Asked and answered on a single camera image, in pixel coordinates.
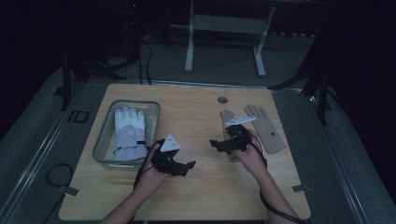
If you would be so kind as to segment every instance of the person's right hand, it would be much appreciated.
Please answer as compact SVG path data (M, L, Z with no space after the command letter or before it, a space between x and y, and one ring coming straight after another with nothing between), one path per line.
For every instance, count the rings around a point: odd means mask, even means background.
M251 130L248 131L253 135L251 144L257 146L257 134ZM245 152L234 150L233 154L256 179L260 179L261 176L266 174L267 168L262 160L262 156L253 145L248 145Z

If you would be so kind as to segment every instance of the dark background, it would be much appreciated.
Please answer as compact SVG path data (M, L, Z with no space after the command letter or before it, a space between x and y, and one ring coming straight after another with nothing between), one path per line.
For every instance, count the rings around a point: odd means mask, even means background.
M210 13L224 1L203 1ZM139 18L169 37L169 24L188 24L189 1L139 3ZM220 5L224 15L261 15L262 8ZM62 65L67 47L95 60L138 51L125 35L128 10L123 1L26 1L0 3L2 137L46 78ZM271 32L316 35L304 66L327 64L331 86L354 124L393 201L396 139L396 9L392 1L311 1L278 3Z

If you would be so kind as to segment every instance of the forearm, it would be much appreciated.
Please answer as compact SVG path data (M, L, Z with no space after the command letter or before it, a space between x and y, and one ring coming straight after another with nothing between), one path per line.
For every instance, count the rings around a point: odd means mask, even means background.
M272 207L276 210L290 215L292 217L297 217L297 214L291 208L289 203L286 201L285 197L283 196L282 192L280 191L279 187L276 185L276 182L268 173L267 170L262 172L260 176L256 177L257 182L259 183L260 191L262 193L262 197L265 201L268 202ZM286 220L285 218L271 212L268 210L268 217L271 220L271 223L294 223L291 221Z
M102 224L118 224L128 223L140 206L147 200L147 197L142 196L137 191L133 191L120 203L110 214L108 214L102 221Z

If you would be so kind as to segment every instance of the human hand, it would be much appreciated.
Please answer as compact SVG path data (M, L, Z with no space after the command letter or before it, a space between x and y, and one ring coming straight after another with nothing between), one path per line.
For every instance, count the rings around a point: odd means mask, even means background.
M153 152L148 155L145 164L141 167L140 176L136 179L138 182L134 186L134 191L139 192L145 200L153 195L163 182L165 182L166 178L170 176L169 174L160 173L155 169L151 163L152 155Z
M256 178L259 179L262 175L267 173L267 168L260 155L259 151L254 148L253 145L257 146L257 134L252 130L248 130L252 135L252 142L247 146L245 152L241 150L234 150L233 154L238 160L242 162L244 167Z

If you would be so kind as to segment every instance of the black cable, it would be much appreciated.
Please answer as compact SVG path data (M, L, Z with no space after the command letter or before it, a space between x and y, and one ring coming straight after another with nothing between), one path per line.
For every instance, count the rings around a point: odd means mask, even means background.
M152 164L152 166L150 166L150 167L147 168L146 170L142 171L141 175L142 175L143 173L145 173L146 171L148 171L149 169L154 168L154 167L155 167L156 165L158 165L158 164L159 164L158 162L157 162L156 164ZM142 167L145 166L145 165L146 165L146 160L143 162Z
M134 59L132 58L132 56L130 56L130 55L125 56L125 60L126 61L123 63L114 64L114 65L108 66L107 68L110 69L111 71L117 71L121 68L130 67L130 66L134 65Z
M117 74L121 74L123 72L125 72L126 70L130 69L132 66L134 66L134 64L129 65L128 67L125 67L124 69L117 71Z
M142 174L145 173L146 171L148 171L149 169L152 169L152 168L156 167L158 164L161 163L161 161L157 162L156 164L153 164L152 166L150 166L149 168L147 168L146 170L144 170L144 171L142 172Z
M151 154L151 152L152 152L152 150L154 149L154 146L155 146L156 144L157 144L157 142L155 142L154 145L152 145L151 147L148 147L148 154L146 155L145 159L143 160L143 163L142 163L142 165L140 166L139 171L138 171L137 174L136 174L136 178L134 179L134 188L136 187L137 182L139 182L140 176L141 176L143 173L145 173L148 169L151 169L151 167L150 167L150 168L148 168L147 170L143 171L143 167L145 166L146 162L148 162L149 155Z
M294 223L299 223L299 224L307 224L307 222L297 218L297 217L293 217L291 215L288 215L286 213L283 213L279 210L276 210L273 206L271 206L267 201L265 201L264 197L262 196L262 192L260 191L260 199L262 200L262 203L264 204L264 206L270 210L271 212L273 212L274 214L283 217L289 221L292 221Z
M70 174L69 174L70 176L69 176L67 182L66 182L65 184L58 184L58 183L52 182L52 181L50 180L50 175L51 175L51 173L52 173L56 168L62 167L62 166L65 166L65 167L68 169L68 171L70 172ZM71 165L69 165L69 164L67 164L67 163L59 163L59 164L56 164L55 166L53 166L52 168L49 169L49 171L48 171L47 174L46 174L46 180L47 180L47 183L49 183L51 186L56 187L56 188L59 188L59 187L61 187L61 186L67 186L67 187L68 187L68 186L70 185L70 182L72 181L73 174L74 174L74 170L73 170L73 168L71 167ZM49 214L47 215L46 219L44 220L43 224L47 223L47 221L49 220L50 216L51 216L52 213L55 211L55 209L58 207L59 203L61 203L61 201L62 201L63 198L64 198L64 194L62 194L62 196L58 199L58 202L56 202L56 204L52 207L52 209L50 210L50 212L49 212Z
M146 65L142 64L142 58L139 55L138 60L139 60L139 79L140 79L140 84L143 84L143 76L142 73L145 72L146 73L146 78L147 78L147 82L149 85L152 85L151 82L151 78L149 76L149 63L151 61L151 56L152 56L152 48L150 45L148 45L145 42L142 42L143 45L145 45L146 47L148 47L149 49L149 56L148 56L148 62L146 63Z
M121 79L121 80L125 80L126 77L120 77L119 75L115 74L109 67L107 64L102 64L99 63L93 59L91 59L90 57L87 57L86 55L84 55L81 52L76 51L76 54L79 58L81 58L86 65L88 65L89 67L96 69L97 71L107 75L108 77L111 77L113 79Z
M246 139L246 137L245 137L244 135L242 135L241 133L237 133L237 134L238 134L239 136L241 136L242 138L244 138L246 141L248 141L248 139ZM260 148L257 147L255 144L251 143L250 141L248 141L248 142L250 142L250 144L251 144L251 145L257 150L257 152L261 155L262 160L264 161L264 164L265 164L265 167L266 167L266 166L267 166L267 161L266 161L266 159L264 158L264 156L262 155L262 145L260 144L259 139L258 139L255 135L253 135L253 134L250 134L250 136L251 136L251 137L254 137L254 138L257 140L257 143L259 144ZM264 197L262 196L262 192L261 192L261 191L260 191L260 199L262 200L262 203L264 204L264 206L265 206L268 210L270 210L271 212L273 212L274 214L276 214L276 215L278 215L278 216L280 216L280 217L283 217L283 218L285 218L285 219L287 219L287 220L289 220L289 221L295 222L295 223L306 224L306 222L302 221L301 219L299 219L299 218L297 218L297 217L293 217L293 216L288 215L288 214L286 214L286 213L283 213L283 212L281 212L281 211L279 211L279 210L276 210L276 209L275 209L273 206L271 206L267 201L265 201Z

